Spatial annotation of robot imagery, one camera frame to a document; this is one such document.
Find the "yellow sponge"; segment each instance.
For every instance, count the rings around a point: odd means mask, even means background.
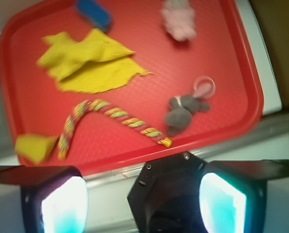
[[[34,164],[45,160],[52,152],[58,137],[45,137],[36,134],[20,135],[16,139],[15,151]]]

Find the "glowing light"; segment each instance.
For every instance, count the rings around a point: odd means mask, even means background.
[[[204,175],[199,203],[209,233],[243,233],[246,195],[215,173]]]
[[[71,177],[41,203],[44,233],[82,233],[88,211],[84,179]]]

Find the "gray mouse toy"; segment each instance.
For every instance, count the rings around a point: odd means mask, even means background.
[[[166,131],[168,136],[175,136],[187,129],[194,113],[210,110],[210,105],[206,102],[201,102],[200,99],[206,98],[208,94],[211,94],[212,89],[213,86],[206,83],[200,86],[198,90],[195,87],[195,92],[192,95],[172,97],[169,100],[171,111],[164,118],[164,123],[168,126]]]

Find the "yellow cloth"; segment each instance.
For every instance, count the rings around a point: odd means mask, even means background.
[[[50,48],[37,61],[56,79],[62,91],[99,93],[126,85],[130,79],[148,72],[129,56],[134,54],[99,29],[81,42],[61,32],[43,38]]]
[[[19,135],[16,139],[15,151],[37,165],[51,154],[57,138],[35,134]]]

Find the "striped rope toy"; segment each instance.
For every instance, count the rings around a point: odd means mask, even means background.
[[[172,141],[166,137],[162,132],[146,124],[144,121],[139,120],[135,117],[132,117],[127,112],[122,109],[110,104],[104,100],[86,100],[78,104],[72,111],[72,114],[68,116],[66,123],[64,125],[64,131],[58,142],[58,158],[64,159],[69,150],[70,142],[72,140],[73,132],[75,130],[76,124],[80,119],[88,112],[101,112],[105,115],[115,118],[124,125],[134,128],[136,131],[141,134],[150,137],[153,141],[158,144],[170,147]]]

